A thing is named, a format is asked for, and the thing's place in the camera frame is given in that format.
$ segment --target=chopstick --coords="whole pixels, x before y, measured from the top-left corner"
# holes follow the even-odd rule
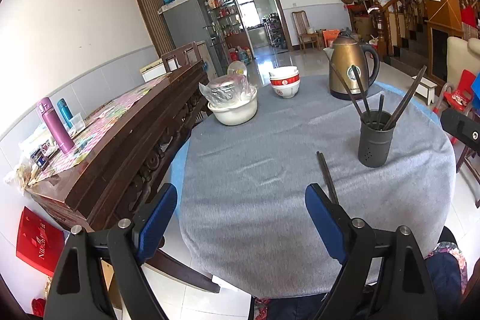
[[[363,104],[365,105],[365,110],[367,111],[368,122],[371,124],[370,107],[368,106],[367,96],[365,94],[365,90],[363,90],[363,85],[362,85],[362,82],[360,80],[359,72],[357,71],[357,67],[355,67],[354,65],[352,65],[351,68],[352,68],[353,74],[355,75],[355,79],[357,81],[358,88],[360,89],[360,95],[361,95],[361,98],[363,99]]]
[[[378,103],[378,113],[377,113],[377,130],[380,130],[380,120],[382,119],[384,99],[385,99],[385,96],[383,94],[380,94],[380,102]]]
[[[340,82],[342,83],[343,88],[346,90],[346,93],[349,95],[349,97],[350,97],[353,105],[355,106],[355,109],[357,109],[358,115],[360,116],[360,119],[361,119],[362,118],[362,111],[360,110],[356,99],[353,97],[353,94],[350,91],[349,86],[346,85],[347,83],[342,78],[342,75],[340,75],[340,72],[338,71],[335,64],[333,64],[332,62],[329,62],[329,63],[330,63],[330,67],[332,67],[332,69],[335,72],[335,74],[337,75],[338,79],[340,79]]]
[[[320,168],[322,169],[323,179],[327,185],[330,200],[333,204],[338,205],[337,191],[335,190],[335,185],[333,184],[332,176],[330,176],[330,171],[328,170],[327,162],[325,161],[323,153],[317,151],[317,159],[318,163],[320,164]]]
[[[410,100],[412,99],[413,95],[415,94],[415,91],[417,90],[418,84],[423,78],[423,74],[425,74],[425,71],[427,69],[427,66],[424,65],[420,72],[418,73],[415,81],[412,83],[410,86],[409,90],[407,93],[403,96],[402,100],[397,106],[397,109],[393,112],[392,116],[390,119],[387,121],[386,125],[383,127],[383,130],[388,130],[388,128],[396,123],[400,116],[402,115],[403,111],[406,109],[407,105],[409,104]]]

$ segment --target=electric kettle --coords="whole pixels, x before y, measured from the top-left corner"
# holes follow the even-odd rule
[[[362,86],[366,93],[375,79],[377,79],[378,71],[380,70],[380,60],[378,58],[377,51],[375,51],[373,46],[370,44],[357,43],[346,32],[339,34],[339,36],[333,42],[332,47],[333,53],[330,61],[335,64],[340,72],[340,75],[343,76],[343,79],[345,80],[347,86],[349,86],[355,99],[361,99],[362,96],[360,95],[360,89],[352,71],[352,65],[357,68]],[[368,71],[367,58],[365,57],[366,52],[370,52],[374,60],[373,71],[371,75],[369,75]],[[330,94],[332,94],[335,98],[345,100],[350,99],[342,83],[338,79],[337,74],[335,74],[331,67],[329,70],[328,86],[330,88]]]

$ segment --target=pink thermos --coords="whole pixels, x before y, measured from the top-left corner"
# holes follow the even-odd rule
[[[74,146],[75,143],[69,136],[60,118],[58,117],[55,108],[52,105],[50,98],[45,97],[38,101],[38,109],[42,115],[43,121],[47,125],[50,133],[57,142],[63,153],[67,153]]]

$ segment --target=kitchen window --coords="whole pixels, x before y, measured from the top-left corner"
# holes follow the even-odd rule
[[[245,28],[261,24],[254,0],[237,0]]]

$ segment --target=beige cushion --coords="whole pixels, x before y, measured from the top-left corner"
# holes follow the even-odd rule
[[[447,82],[458,86],[464,69],[475,75],[480,72],[480,40],[467,41],[458,37],[447,39]]]

